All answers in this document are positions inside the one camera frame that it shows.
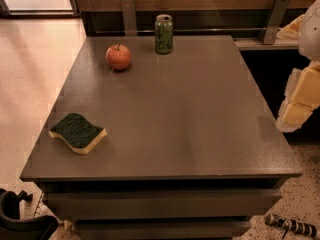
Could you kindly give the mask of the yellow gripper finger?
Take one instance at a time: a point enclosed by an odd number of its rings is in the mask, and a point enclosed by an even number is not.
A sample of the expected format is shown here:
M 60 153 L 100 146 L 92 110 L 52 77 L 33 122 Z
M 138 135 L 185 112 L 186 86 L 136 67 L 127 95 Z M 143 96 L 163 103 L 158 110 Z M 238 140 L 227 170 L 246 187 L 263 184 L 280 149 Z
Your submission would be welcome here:
M 300 15 L 297 18 L 295 18 L 293 21 L 291 21 L 289 24 L 281 28 L 277 33 L 277 38 L 281 40 L 285 40 L 285 39 L 297 40 L 300 24 L 303 20 L 303 17 L 304 15 Z
M 302 127 L 320 106 L 320 62 L 311 61 L 303 70 L 289 75 L 276 120 L 279 131 L 290 133 Z

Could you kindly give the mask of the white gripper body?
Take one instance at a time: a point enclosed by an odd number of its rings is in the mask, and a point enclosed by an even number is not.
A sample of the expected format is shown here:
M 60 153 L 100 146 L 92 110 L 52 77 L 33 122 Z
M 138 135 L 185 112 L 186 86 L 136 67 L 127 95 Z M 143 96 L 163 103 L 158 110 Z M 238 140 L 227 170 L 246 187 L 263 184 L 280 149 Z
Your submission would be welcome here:
M 298 49 L 309 60 L 320 60 L 320 0 L 315 0 L 302 18 Z

